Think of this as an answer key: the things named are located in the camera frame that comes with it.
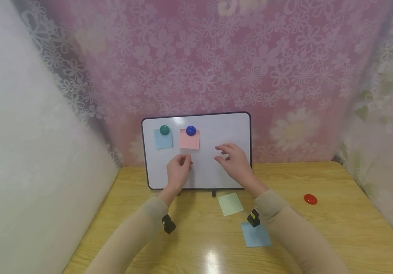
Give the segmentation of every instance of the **sticky note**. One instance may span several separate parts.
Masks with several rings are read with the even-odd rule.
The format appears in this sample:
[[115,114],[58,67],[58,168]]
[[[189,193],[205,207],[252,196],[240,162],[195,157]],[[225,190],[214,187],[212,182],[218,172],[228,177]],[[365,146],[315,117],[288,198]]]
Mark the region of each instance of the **sticky note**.
[[271,245],[270,237],[264,226],[258,225],[254,228],[249,223],[241,223],[241,228],[247,247]]
[[197,130],[194,136],[189,136],[186,129],[180,129],[180,148],[182,149],[200,149],[200,131]]
[[236,193],[220,196],[218,201],[224,216],[229,216],[244,210]]
[[162,135],[159,129],[154,129],[155,146],[158,150],[171,148],[172,145],[172,133],[168,135]]

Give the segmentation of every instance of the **person's left hand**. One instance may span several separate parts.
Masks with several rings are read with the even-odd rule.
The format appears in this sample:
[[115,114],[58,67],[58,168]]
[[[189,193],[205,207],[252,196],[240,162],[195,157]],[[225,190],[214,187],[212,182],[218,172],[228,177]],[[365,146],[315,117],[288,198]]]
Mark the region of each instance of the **person's left hand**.
[[166,166],[168,171],[168,185],[176,190],[181,190],[184,184],[186,184],[192,164],[190,155],[177,155],[172,158]]

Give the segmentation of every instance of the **red magnet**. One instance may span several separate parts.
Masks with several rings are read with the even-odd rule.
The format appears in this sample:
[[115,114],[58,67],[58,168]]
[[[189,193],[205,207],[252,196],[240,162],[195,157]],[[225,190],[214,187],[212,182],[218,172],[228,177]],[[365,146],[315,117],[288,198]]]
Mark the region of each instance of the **red magnet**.
[[314,195],[312,194],[306,194],[304,197],[305,201],[310,204],[310,205],[315,205],[317,204],[317,198],[315,198]]

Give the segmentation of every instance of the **pink sticky note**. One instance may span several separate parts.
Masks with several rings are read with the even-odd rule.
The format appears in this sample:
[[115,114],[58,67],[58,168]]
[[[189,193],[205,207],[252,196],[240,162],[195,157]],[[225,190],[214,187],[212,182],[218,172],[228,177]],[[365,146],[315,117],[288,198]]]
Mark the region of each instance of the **pink sticky note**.
[[182,149],[200,149],[200,131],[197,130],[194,136],[189,136],[186,129],[180,129],[180,148]]

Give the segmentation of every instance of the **whiteboard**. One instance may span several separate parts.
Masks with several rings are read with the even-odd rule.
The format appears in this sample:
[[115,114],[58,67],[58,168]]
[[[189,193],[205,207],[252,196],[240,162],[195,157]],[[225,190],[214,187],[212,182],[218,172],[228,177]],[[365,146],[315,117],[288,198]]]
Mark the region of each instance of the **whiteboard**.
[[[154,129],[164,124],[170,128],[173,147],[157,150]],[[180,129],[190,125],[200,131],[199,150],[179,147]],[[165,188],[168,183],[166,165],[178,154],[190,154],[193,161],[184,188],[242,188],[213,158],[223,156],[215,149],[216,145],[233,142],[245,151],[248,162],[251,162],[251,117],[248,112],[145,118],[142,120],[142,136],[148,187],[151,189]]]

